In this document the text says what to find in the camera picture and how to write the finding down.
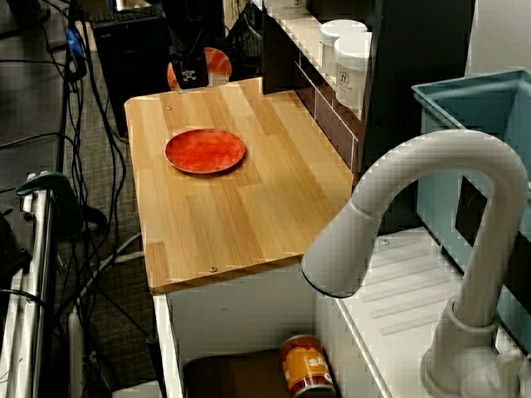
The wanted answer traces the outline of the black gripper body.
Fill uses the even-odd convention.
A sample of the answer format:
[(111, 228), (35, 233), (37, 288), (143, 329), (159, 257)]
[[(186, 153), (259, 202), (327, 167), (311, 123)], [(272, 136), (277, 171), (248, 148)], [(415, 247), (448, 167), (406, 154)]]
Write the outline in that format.
[(167, 22), (171, 44), (171, 62), (204, 61), (204, 46), (207, 38), (207, 25), (200, 22), (171, 24)]

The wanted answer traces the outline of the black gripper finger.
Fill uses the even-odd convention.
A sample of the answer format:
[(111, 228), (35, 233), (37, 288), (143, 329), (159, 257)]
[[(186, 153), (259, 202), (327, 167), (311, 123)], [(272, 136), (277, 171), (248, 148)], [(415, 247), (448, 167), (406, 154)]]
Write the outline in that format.
[(189, 56), (172, 60), (172, 70), (177, 81), (177, 92), (200, 90), (208, 86), (205, 56)]

